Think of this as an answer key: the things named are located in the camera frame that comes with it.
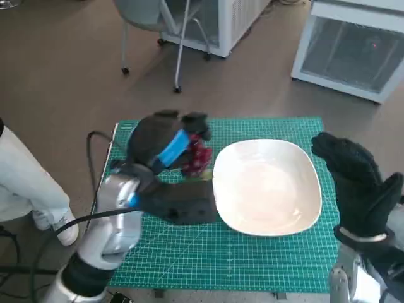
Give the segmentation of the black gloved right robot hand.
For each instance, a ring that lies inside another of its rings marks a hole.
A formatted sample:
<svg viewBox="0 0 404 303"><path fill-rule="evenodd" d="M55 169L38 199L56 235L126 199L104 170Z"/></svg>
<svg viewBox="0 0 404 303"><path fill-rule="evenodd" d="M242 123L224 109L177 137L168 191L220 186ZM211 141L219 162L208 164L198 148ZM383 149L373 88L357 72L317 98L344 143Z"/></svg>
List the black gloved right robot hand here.
<svg viewBox="0 0 404 303"><path fill-rule="evenodd" d="M373 155L349 139L321 132L311 142L334 180L340 227L358 238L385 234L389 214L401 200L403 174L382 179Z"/></svg>

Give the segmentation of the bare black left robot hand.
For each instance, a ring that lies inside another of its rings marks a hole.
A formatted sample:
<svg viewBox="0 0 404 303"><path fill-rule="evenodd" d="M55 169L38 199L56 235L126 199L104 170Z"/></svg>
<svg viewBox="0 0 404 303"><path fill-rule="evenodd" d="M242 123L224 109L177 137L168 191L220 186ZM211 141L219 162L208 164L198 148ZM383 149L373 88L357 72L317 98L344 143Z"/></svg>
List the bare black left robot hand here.
<svg viewBox="0 0 404 303"><path fill-rule="evenodd" d="M146 116L137 124L127 143L127 159L151 169L180 169L186 177L200 175L212 158L205 146L211 132L207 114L190 112L183 116L177 110L161 110Z"/></svg>

